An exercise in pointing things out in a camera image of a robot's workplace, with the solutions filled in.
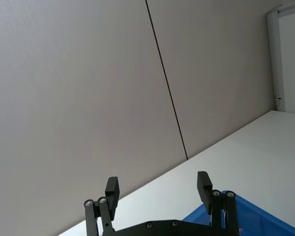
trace white tabletop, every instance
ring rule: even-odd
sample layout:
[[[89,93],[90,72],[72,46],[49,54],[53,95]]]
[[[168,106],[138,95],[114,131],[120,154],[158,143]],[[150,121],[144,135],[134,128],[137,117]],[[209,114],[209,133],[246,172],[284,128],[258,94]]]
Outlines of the white tabletop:
[[[295,114],[269,112],[122,198],[114,228],[186,217],[201,204],[197,171],[295,227]],[[85,221],[61,236],[86,236]]]

